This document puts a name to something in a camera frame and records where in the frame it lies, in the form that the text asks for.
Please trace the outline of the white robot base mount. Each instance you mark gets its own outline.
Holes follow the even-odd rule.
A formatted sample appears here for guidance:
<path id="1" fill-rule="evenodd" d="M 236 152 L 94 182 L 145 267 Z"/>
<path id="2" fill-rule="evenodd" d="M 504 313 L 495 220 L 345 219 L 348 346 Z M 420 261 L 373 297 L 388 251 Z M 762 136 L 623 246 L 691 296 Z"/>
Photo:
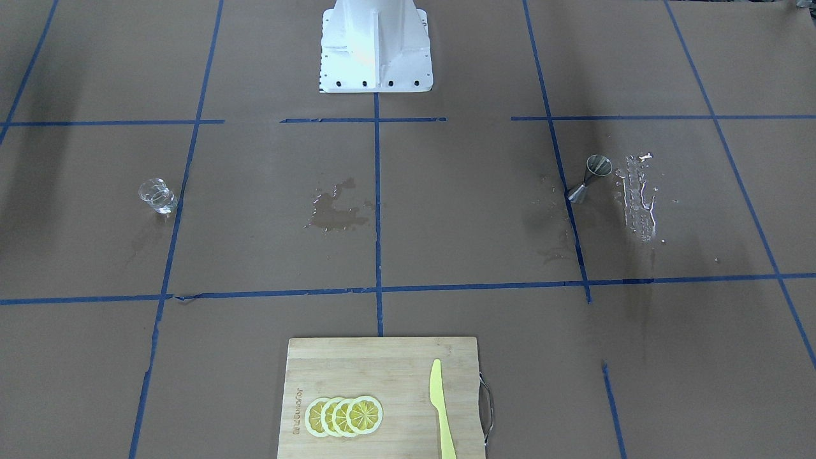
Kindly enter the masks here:
<path id="1" fill-rule="evenodd" d="M 425 92 L 433 75 L 428 15 L 413 1 L 337 1 L 324 10 L 322 93 Z"/>

